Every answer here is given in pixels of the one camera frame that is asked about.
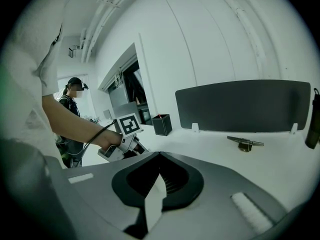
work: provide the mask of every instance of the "forearm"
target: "forearm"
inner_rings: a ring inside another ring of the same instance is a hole
[[[65,138],[87,143],[103,128],[76,116],[57,102],[52,95],[42,97],[42,107],[49,119],[52,131]],[[105,130],[93,144],[106,150],[110,145],[119,145],[120,141],[119,134]]]

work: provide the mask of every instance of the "white t-shirt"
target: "white t-shirt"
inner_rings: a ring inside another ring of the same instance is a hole
[[[66,0],[33,0],[17,20],[0,57],[1,135],[59,159],[42,96],[59,91],[55,59],[63,37]]]

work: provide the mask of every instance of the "black cable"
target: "black cable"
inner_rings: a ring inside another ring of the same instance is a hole
[[[87,148],[89,147],[89,145],[90,145],[100,134],[102,134],[106,129],[108,129],[110,126],[114,125],[114,124],[116,123],[116,121],[117,121],[117,120],[113,120],[113,122],[112,122],[111,124],[107,125],[107,126],[104,127],[103,129],[101,129],[96,135],[94,135],[94,136],[87,142],[87,144],[84,145],[84,147],[83,147],[83,149],[82,149],[83,153],[82,153],[82,155],[81,155],[81,158],[80,158],[79,162],[76,164],[75,167],[78,167],[79,164],[81,163],[82,158],[84,157],[84,155],[85,155],[85,153],[86,153]]]

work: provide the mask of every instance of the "pen holder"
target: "pen holder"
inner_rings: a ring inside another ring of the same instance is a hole
[[[169,114],[161,114],[152,118],[152,124],[156,135],[168,136],[172,131],[171,120]]]

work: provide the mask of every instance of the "white desk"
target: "white desk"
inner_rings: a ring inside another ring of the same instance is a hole
[[[172,152],[233,169],[273,195],[288,211],[307,201],[319,181],[320,145],[315,150],[307,148],[299,132],[195,133],[177,129],[169,136],[159,136],[153,126],[142,128],[137,136],[149,151]],[[245,153],[228,135],[263,142],[264,146],[253,146]],[[107,163],[97,155],[98,149],[95,145],[88,148],[83,166]]]

